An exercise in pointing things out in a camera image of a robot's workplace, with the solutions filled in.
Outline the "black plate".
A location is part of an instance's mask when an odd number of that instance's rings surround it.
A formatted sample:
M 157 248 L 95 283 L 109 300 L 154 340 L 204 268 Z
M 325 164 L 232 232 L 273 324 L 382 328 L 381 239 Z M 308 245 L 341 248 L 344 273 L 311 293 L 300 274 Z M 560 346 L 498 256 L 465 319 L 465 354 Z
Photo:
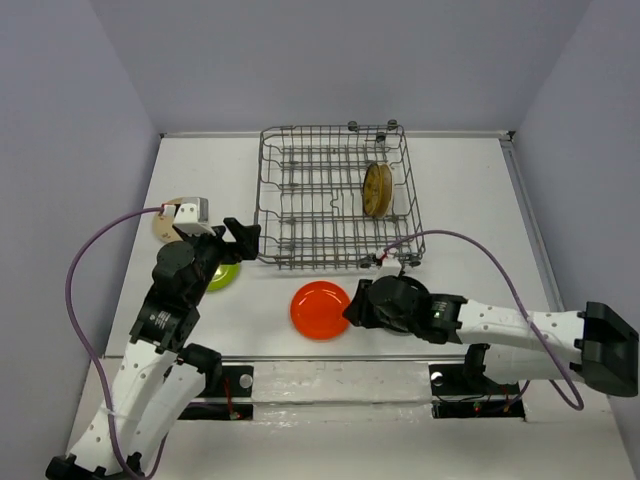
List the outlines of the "black plate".
M 416 291 L 429 294 L 429 290 L 415 278 L 402 275 L 402 276 L 399 276 L 398 279 L 410 285 Z M 407 330 L 405 327 L 399 327 L 397 325 L 392 324 L 390 321 L 383 322 L 383 329 L 389 334 L 395 335 L 395 336 L 401 336 L 401 337 L 413 336 L 413 333 Z

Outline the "lime green plate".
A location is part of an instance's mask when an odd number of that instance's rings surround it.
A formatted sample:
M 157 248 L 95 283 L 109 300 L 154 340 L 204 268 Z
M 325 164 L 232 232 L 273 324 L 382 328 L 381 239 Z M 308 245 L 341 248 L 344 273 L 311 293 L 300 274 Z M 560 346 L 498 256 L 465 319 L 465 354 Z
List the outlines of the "lime green plate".
M 225 289 L 234 282 L 234 280 L 238 277 L 239 272 L 239 264 L 220 265 L 216 270 L 212 280 L 209 282 L 206 292 L 211 293 Z

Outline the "orange plate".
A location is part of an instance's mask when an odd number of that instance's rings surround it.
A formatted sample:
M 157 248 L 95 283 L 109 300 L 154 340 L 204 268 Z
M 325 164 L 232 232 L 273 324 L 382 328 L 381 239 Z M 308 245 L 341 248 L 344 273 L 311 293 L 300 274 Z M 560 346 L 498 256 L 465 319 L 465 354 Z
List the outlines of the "orange plate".
M 329 341 L 341 336 L 350 326 L 343 317 L 350 297 L 335 283 L 313 281 L 293 296 L 289 314 L 299 334 L 314 341 Z

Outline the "yellow patterned plate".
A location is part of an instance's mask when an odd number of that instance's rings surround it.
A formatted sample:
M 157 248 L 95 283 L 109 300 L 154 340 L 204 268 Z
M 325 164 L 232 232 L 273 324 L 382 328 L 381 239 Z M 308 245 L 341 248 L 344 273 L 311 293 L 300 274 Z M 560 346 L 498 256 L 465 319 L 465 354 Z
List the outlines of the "yellow patterned plate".
M 362 184 L 362 204 L 364 213 L 372 218 L 383 218 L 387 207 L 386 163 L 372 163 L 368 166 Z

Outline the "cream floral plate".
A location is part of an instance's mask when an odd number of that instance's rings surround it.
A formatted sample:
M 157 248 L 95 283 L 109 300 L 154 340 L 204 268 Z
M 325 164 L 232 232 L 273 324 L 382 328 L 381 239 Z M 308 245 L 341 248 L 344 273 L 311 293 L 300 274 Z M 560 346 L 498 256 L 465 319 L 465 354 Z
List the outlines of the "cream floral plate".
M 386 175 L 386 186 L 387 186 L 387 197 L 388 197 L 385 215 L 389 216 L 392 214 L 392 211 L 393 211 L 394 195 L 395 195 L 394 170 L 389 165 L 385 165 L 385 175 Z

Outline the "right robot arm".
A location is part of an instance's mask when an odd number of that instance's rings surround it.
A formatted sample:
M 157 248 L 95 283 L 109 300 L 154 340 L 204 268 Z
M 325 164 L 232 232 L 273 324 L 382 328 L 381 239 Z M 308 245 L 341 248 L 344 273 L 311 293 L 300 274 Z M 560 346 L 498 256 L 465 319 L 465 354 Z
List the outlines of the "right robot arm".
M 431 293 L 408 276 L 384 276 L 360 281 L 343 315 L 356 327 L 467 346 L 460 379 L 473 392 L 492 384 L 570 378 L 609 396 L 639 393 L 639 334 L 600 302 L 578 311 L 522 314 Z

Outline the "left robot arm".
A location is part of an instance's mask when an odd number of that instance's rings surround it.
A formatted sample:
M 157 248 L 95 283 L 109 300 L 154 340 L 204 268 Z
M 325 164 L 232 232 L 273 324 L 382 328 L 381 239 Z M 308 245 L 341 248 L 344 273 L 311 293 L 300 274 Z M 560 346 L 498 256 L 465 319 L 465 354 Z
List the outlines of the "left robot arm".
M 222 265 L 256 259 L 261 228 L 233 217 L 211 227 L 176 216 L 174 229 L 180 238 L 157 253 L 152 285 L 114 379 L 95 351 L 87 351 L 104 400 L 69 452 L 50 461 L 46 478 L 151 478 L 183 411 L 199 394 L 219 388 L 220 354 L 187 339 L 214 274 Z

